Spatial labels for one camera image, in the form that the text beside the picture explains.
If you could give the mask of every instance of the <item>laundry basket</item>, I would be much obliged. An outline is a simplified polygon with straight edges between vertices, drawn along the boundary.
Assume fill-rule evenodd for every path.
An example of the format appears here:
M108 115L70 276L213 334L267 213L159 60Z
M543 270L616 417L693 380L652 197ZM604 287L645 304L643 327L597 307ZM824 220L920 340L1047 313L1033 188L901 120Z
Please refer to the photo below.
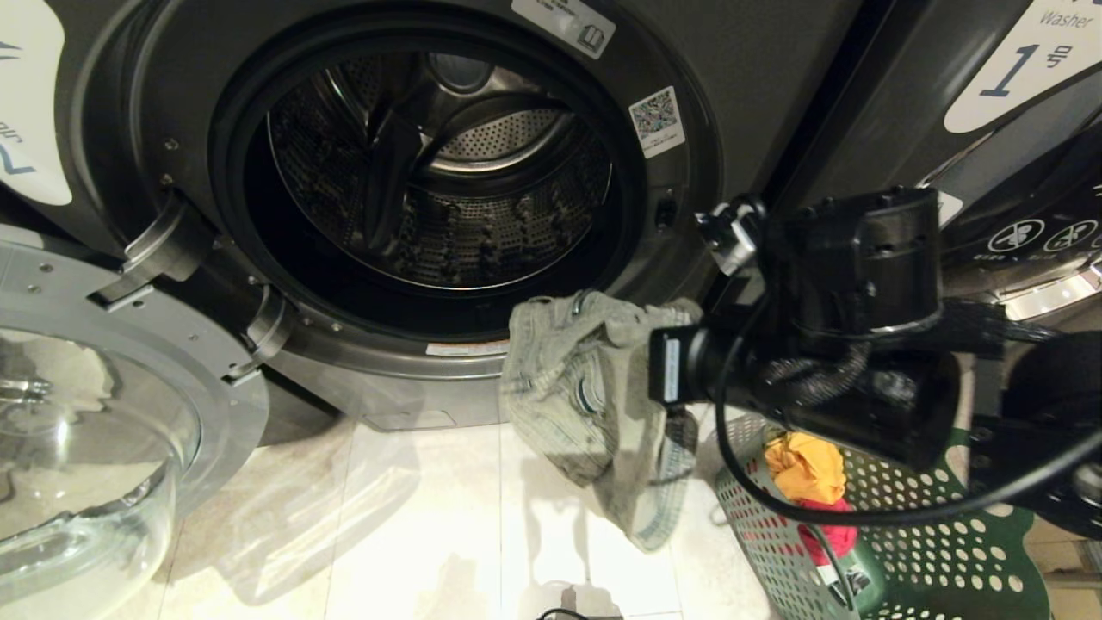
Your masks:
M781 498L765 465L767 428L746 416L727 431L745 471ZM966 435L955 433L953 445L963 446ZM855 510L920 508L965 492L944 456L928 474L915 475L851 450L842 454L845 498ZM787 620L1049 618L1044 581L1023 547L1033 524L1028 511L1000 505L937 524L861 529L857 546L841 562L860 563L871 584L851 601L823 583L798 523L758 504L726 469L716 478L716 492L758 579ZM845 578L844 566L834 569Z

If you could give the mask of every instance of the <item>qr code sticker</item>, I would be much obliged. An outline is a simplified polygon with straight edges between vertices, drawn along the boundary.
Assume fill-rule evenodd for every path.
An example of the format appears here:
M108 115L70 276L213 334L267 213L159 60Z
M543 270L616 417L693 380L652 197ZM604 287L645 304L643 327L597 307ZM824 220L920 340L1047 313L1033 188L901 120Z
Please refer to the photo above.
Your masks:
M672 86L635 104L628 111L639 137L639 145L648 159L684 143L684 128Z

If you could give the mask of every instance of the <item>garment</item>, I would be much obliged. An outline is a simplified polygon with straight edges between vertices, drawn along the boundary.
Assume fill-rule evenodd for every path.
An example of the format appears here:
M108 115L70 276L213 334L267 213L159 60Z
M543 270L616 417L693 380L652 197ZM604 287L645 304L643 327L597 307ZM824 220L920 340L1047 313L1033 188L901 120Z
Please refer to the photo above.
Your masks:
M773 481L790 502L834 504L845 494L845 461L838 447L806 433L789 433L766 446Z
M833 504L821 504L819 502L802 500L800 505L806 509L832 512L850 512L853 510L845 500L839 500ZM834 557L844 556L853 551L853 547L857 544L856 527L847 525L820 525L818 527L822 531L830 547L834 551ZM797 530L800 533L800 540L803 541L803 546L808 548L808 555L811 556L811 561L815 563L815 566L830 565L830 557L823 551L819 539L811 533L811 530L807 525L800 525Z
M673 532L695 465L696 422L647 398L651 330L700 320L678 300L639 307L599 292L514 307L501 411L640 550Z

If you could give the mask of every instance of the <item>label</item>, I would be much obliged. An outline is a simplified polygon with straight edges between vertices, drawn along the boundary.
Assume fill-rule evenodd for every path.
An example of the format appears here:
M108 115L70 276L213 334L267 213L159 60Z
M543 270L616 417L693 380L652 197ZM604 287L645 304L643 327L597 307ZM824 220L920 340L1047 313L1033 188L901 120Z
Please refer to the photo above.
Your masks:
M944 192L938 192L938 224L942 228L952 221L953 217L957 217L963 208L964 200L961 198Z
M815 570L819 572L819 578L823 580L823 585L829 586L834 581L838 581L838 570L834 570L833 566L824 564L822 566L817 566Z
M684 143L685 130L672 86L662 88L627 110L645 157L650 159Z
M991 251L1013 251L1037 240L1044 231L1045 222L1040 219L1015 221L995 232L995 236L987 241L987 249Z
M662 401L674 403L680 395L678 382L681 381L681 341L670 339L666 341L666 377L662 387Z
M979 129L1102 62L1102 2L1034 0L946 113L946 129Z
M424 350L425 356L435 356L437 358L478 358L482 356L500 356L508 352L508 340L464 345L432 344Z
M616 32L616 24L581 0L512 0L512 10L593 59Z
M1094 219L1076 221L1045 241L1045 251L1060 251L1084 240L1099 227Z
M8 0L0 20L0 182L45 204L68 204L54 130L65 30L43 0Z

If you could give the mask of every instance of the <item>black cable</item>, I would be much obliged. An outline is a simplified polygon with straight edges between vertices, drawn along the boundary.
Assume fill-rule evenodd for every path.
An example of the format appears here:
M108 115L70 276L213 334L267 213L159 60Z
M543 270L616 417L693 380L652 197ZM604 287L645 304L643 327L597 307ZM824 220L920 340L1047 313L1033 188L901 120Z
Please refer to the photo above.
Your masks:
M842 596L845 598L842 605L846 607L850 611L857 610L857 595L853 591L853 585L850 584L850 577L842 570L842 563L838 561L838 555L834 553L834 546L830 544L830 540L827 539L827 534L821 527L814 523L810 525L803 525L811 531L811 535L819 541L819 547L827 554L827 559L830 561L831 567L834 569L834 574L838 576L838 580L842 584Z
M570 616L571 618L574 618L575 620L590 620L588 618L586 618L585 616L582 616L581 613L579 613L576 611L573 611L573 610L570 610L570 609L563 609L561 607L557 607L554 609L549 609L549 610L544 611L543 616L539 617L539 620L548 620L549 618L551 618L552 613L565 613L566 616Z
M974 512L991 504L1004 502L1015 498L1018 494L1024 493L1034 487L1071 469L1078 465L1080 460L1102 447L1102 428L1100 428L1088 435L1072 448L1050 458L1029 474L1020 476L1002 487L997 487L980 496L971 496L963 500L957 500L922 509L900 511L828 512L801 509L782 500L778 500L761 490L761 488L758 487L745 471L743 471L743 468L739 467L738 459L731 449L731 438L727 436L727 415L725 411L727 380L730 379L731 371L733 370L733 362L743 347L746 334L753 328L754 324L757 323L757 318L761 314L761 309L765 307L767 302L767 295L763 295L761 298L758 300L758 306L755 307L749 320L743 326L742 330L739 330L738 337L735 338L734 344L732 344L731 349L727 351L727 358L723 362L720 377L716 381L713 402L715 404L716 434L719 435L717 444L720 445L720 455L723 457L723 463L726 465L727 469L731 470L731 475L735 478L735 480L746 489L746 492L749 493L752 498L765 508L786 519L791 519L792 521L802 523L846 525L852 527L885 527L912 525L915 523L929 521L946 521L948 519L955 518L961 513Z

